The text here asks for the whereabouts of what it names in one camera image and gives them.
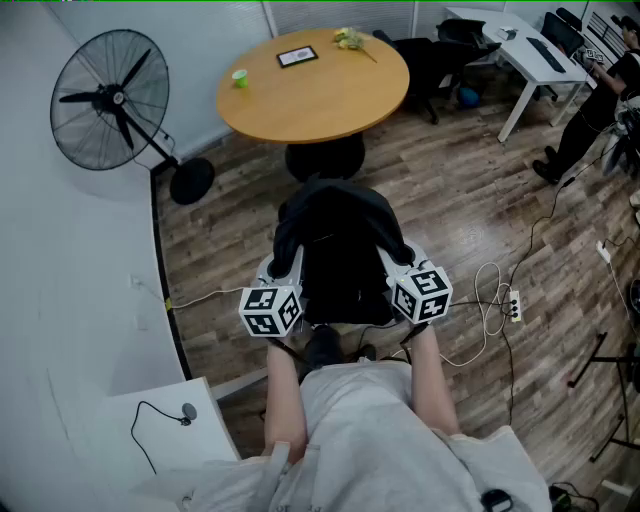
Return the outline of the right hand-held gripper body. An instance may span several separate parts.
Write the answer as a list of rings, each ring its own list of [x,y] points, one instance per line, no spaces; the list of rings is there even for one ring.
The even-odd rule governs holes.
[[[442,267],[411,269],[392,283],[391,305],[412,324],[430,323],[447,314],[453,288]]]

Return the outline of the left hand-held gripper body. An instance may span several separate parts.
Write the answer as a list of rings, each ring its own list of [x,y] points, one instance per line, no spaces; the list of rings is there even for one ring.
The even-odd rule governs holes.
[[[260,283],[242,290],[240,318],[252,337],[282,338],[301,318],[302,287],[299,284]]]

